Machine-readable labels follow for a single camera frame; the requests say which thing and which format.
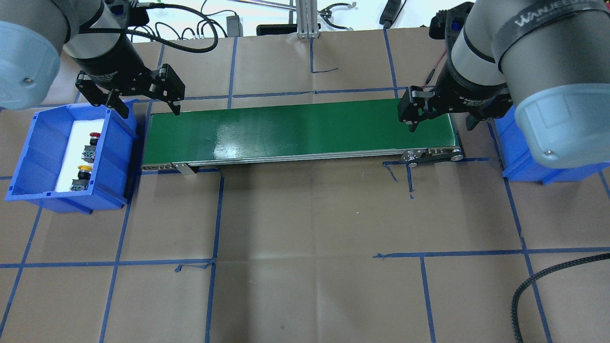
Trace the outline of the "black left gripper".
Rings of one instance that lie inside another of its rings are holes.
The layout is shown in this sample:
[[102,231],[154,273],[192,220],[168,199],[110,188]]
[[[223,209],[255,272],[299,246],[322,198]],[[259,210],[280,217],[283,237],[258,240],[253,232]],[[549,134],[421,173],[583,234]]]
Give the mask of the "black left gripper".
[[[170,104],[174,115],[181,115],[181,100],[185,97],[185,84],[171,65],[164,63],[156,70],[141,61],[126,63],[95,63],[78,61],[81,68],[75,85],[93,106],[105,105],[111,95],[145,96]],[[128,119],[129,107],[120,99],[111,99],[111,108],[122,119]]]

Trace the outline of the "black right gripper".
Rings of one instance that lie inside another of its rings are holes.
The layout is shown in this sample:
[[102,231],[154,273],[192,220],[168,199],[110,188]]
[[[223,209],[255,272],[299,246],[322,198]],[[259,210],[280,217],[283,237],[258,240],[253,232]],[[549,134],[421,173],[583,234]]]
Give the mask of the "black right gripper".
[[449,113],[466,113],[466,129],[479,123],[501,119],[513,105],[506,84],[481,85],[472,82],[442,81],[431,90],[410,86],[398,104],[398,120],[416,132],[425,120]]

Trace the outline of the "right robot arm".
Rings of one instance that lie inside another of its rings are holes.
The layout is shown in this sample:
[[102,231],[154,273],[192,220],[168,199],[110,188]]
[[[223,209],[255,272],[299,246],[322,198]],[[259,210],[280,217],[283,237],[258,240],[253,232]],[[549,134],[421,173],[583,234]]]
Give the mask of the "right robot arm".
[[609,8],[603,0],[477,0],[441,10],[429,36],[446,61],[430,91],[410,86],[398,119],[468,113],[472,129],[514,107],[549,169],[609,161]]

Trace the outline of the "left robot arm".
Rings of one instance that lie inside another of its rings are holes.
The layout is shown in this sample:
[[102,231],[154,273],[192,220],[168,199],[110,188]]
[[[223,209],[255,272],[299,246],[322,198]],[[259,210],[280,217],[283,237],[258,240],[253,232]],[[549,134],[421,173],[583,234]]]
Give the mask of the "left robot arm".
[[185,86],[170,65],[144,65],[126,32],[148,24],[137,0],[3,0],[0,102],[22,110],[47,97],[65,52],[80,67],[76,89],[92,106],[129,117],[122,96],[146,96],[181,112]]

